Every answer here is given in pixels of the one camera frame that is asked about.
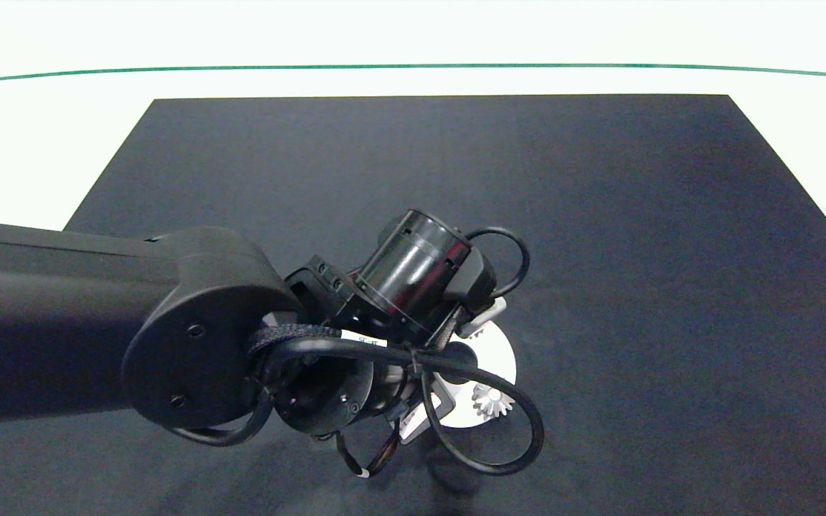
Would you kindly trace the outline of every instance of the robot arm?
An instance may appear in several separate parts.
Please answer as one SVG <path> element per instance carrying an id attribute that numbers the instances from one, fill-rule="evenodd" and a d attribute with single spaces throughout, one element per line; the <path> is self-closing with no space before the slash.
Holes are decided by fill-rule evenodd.
<path id="1" fill-rule="evenodd" d="M 471 242 L 486 232 L 522 251 L 521 270 L 504 287 Z M 255 434 L 273 408 L 295 430 L 335 435 L 338 444 L 340 428 L 384 416 L 396 429 L 384 459 L 400 419 L 423 402 L 440 441 L 468 466 L 488 474 L 527 467 L 543 441 L 527 395 L 435 356 L 453 331 L 484 320 L 517 287 L 528 269 L 524 243 L 499 228 L 462 234 L 417 210 L 379 241 L 357 269 L 315 256 L 284 280 L 226 229 L 140 242 L 0 225 L 0 419 L 132 406 L 175 434 L 230 445 Z M 344 330 L 383 347 L 338 339 Z M 525 454 L 485 464 L 453 448 L 433 406 L 434 372 L 471 378 L 521 405 L 532 428 Z M 238 431 L 212 428 L 246 414 Z"/>

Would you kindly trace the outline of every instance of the black mat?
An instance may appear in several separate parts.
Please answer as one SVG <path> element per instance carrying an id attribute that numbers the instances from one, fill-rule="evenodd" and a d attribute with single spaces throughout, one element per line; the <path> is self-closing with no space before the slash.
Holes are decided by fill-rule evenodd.
<path id="1" fill-rule="evenodd" d="M 275 417 L 216 450 L 121 411 L 0 424 L 0 513 L 826 513 L 826 219 L 727 97 L 159 100 L 67 229 L 230 226 L 286 274 L 358 264 L 408 206 L 531 244 L 498 322 L 533 467 L 456 474 L 423 438 L 366 481 Z"/>

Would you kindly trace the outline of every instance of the gear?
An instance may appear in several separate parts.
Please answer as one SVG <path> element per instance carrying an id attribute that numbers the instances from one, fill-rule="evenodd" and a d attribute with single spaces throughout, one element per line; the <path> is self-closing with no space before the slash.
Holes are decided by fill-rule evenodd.
<path id="1" fill-rule="evenodd" d="M 485 386 L 483 384 L 476 384 L 473 386 L 473 408 L 476 413 L 486 419 L 498 418 L 505 416 L 508 411 L 511 411 L 514 399 L 509 398 L 504 392 Z"/>

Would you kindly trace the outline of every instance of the black cable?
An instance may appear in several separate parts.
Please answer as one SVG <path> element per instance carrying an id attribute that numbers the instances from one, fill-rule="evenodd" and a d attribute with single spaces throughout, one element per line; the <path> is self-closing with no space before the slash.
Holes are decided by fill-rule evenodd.
<path id="1" fill-rule="evenodd" d="M 394 430 L 391 431 L 391 436 L 381 445 L 378 454 L 371 460 L 367 467 L 359 466 L 358 461 L 355 460 L 353 454 L 351 454 L 346 447 L 346 439 L 343 437 L 341 431 L 335 431 L 333 435 L 337 441 L 337 452 L 343 457 L 343 461 L 346 463 L 346 466 L 350 468 L 351 472 L 357 477 L 371 478 L 376 476 L 376 474 L 381 471 L 381 468 L 384 468 L 387 460 L 391 458 L 397 450 L 397 444 L 400 444 L 400 423 L 399 421 L 394 421 Z"/>
<path id="2" fill-rule="evenodd" d="M 525 415 L 528 416 L 528 421 L 531 422 L 531 443 L 524 453 L 512 461 L 498 464 L 476 461 L 467 457 L 461 453 L 455 445 L 450 443 L 445 431 L 442 430 L 442 425 L 440 425 L 438 421 L 438 415 L 435 413 L 432 399 L 426 395 L 426 399 L 423 400 L 426 415 L 429 417 L 429 423 L 432 425 L 432 428 L 435 429 L 436 435 L 438 435 L 442 445 L 445 445 L 449 453 L 463 464 L 466 464 L 466 466 L 486 474 L 516 473 L 534 462 L 534 459 L 541 453 L 544 438 L 541 412 L 538 411 L 537 406 L 534 405 L 534 402 L 531 401 L 531 398 L 529 398 L 524 391 L 512 385 L 506 379 L 499 378 L 499 376 L 494 375 L 494 373 L 463 365 L 462 363 L 452 362 L 451 360 L 423 355 L 423 353 L 416 353 L 414 359 L 414 356 L 405 350 L 383 348 L 366 343 L 357 343 L 355 340 L 335 338 L 292 339 L 286 340 L 284 343 L 278 343 L 270 349 L 269 355 L 267 355 L 266 366 L 271 369 L 278 369 L 287 360 L 303 355 L 336 356 L 340 358 L 370 360 L 371 362 L 393 363 L 393 365 L 404 367 L 413 365 L 415 360 L 417 365 L 419 365 L 417 369 L 422 373 L 423 383 L 428 382 L 429 379 L 432 378 L 432 373 L 443 373 L 443 375 L 459 376 L 460 378 L 467 378 L 491 386 L 491 388 L 498 389 L 509 395 L 518 405 L 521 405 L 521 408 L 525 411 Z"/>
<path id="3" fill-rule="evenodd" d="M 528 252 L 528 245 L 525 244 L 525 241 L 521 239 L 515 233 L 509 231 L 505 228 L 499 228 L 499 226 L 489 226 L 488 228 L 476 229 L 475 231 L 469 232 L 465 235 L 466 239 L 474 239 L 480 235 L 502 235 L 505 238 L 511 239 L 512 242 L 518 245 L 519 251 L 521 251 L 521 267 L 518 268 L 517 273 L 515 273 L 515 277 L 509 280 L 509 282 L 502 287 L 496 288 L 490 297 L 497 298 L 500 296 L 505 296 L 512 290 L 515 290 L 515 287 L 521 284 L 524 281 L 525 275 L 528 274 L 528 268 L 531 267 L 531 253 Z"/>
<path id="4" fill-rule="evenodd" d="M 165 427 L 172 434 L 180 435 L 190 441 L 196 443 L 206 444 L 209 446 L 234 446 L 247 441 L 263 427 L 266 419 L 270 417 L 272 411 L 272 399 L 270 392 L 266 388 L 262 388 L 257 395 L 257 404 L 250 414 L 250 418 L 245 422 L 244 426 L 237 430 L 216 430 L 214 428 L 200 428 L 194 430 L 186 430 L 184 428 Z"/>
<path id="5" fill-rule="evenodd" d="M 272 344 L 281 343 L 283 340 L 294 339 L 295 337 L 338 337 L 340 330 L 317 326 L 314 324 L 281 324 L 279 326 L 263 326 L 250 336 L 248 357 L 253 359 L 257 353 L 266 349 Z M 265 424 L 272 411 L 272 396 L 266 388 L 257 382 L 260 387 L 256 395 L 256 405 L 253 408 L 250 418 L 242 428 L 237 430 L 216 430 L 214 428 L 174 428 L 165 427 L 171 434 L 180 435 L 190 441 L 206 444 L 209 446 L 234 446 L 247 441 Z"/>

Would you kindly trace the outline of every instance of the white background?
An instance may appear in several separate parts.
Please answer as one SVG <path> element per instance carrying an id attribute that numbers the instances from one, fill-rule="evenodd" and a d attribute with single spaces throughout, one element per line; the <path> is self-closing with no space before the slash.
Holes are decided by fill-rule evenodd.
<path id="1" fill-rule="evenodd" d="M 0 2 L 0 76 L 596 62 L 826 72 L 826 2 Z M 659 69 L 132 72 L 0 82 L 0 222 L 62 229 L 154 98 L 730 95 L 826 215 L 826 77 Z"/>

